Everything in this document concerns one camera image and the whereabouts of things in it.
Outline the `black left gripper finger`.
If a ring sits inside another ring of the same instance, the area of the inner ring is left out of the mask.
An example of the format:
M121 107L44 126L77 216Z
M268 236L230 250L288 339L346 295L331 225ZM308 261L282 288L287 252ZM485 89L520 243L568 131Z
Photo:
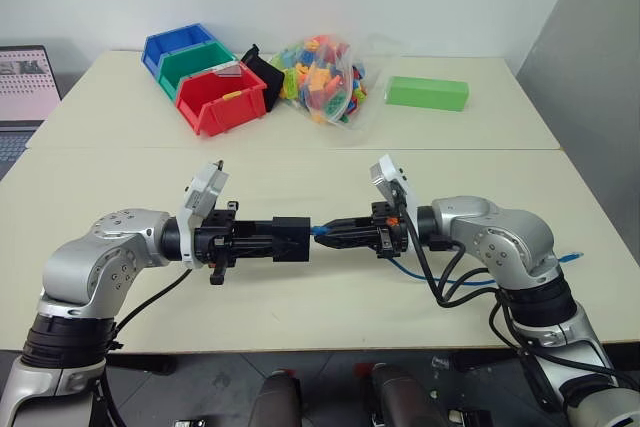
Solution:
M236 239L271 236L272 222L270 220L238 220L234 223L234 237Z
M273 256L273 244L270 238L245 238L234 241L236 258L265 258Z

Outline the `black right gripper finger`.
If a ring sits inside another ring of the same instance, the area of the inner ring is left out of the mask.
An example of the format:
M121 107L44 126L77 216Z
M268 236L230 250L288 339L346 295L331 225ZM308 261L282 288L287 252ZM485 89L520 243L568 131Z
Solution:
M334 219L323 228L326 234L367 234L372 232L373 223L370 217L349 217Z
M353 233L326 233L319 236L319 243L332 249L374 248L375 237Z

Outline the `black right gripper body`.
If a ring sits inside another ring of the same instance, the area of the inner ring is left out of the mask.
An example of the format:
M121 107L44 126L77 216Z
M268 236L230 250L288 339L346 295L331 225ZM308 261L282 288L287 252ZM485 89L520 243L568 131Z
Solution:
M371 210L371 221L378 235L374 247L377 257L400 257L408 248L408 229L404 217L396 207L387 202L374 202Z

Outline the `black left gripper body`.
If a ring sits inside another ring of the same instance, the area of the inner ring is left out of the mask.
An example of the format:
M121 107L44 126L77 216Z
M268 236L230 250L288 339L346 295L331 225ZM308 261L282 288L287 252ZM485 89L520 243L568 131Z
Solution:
M229 201L225 209L212 208L201 226L195 229L195 255L212 269L211 285L223 285L227 270L235 266L232 247L236 213L237 202Z

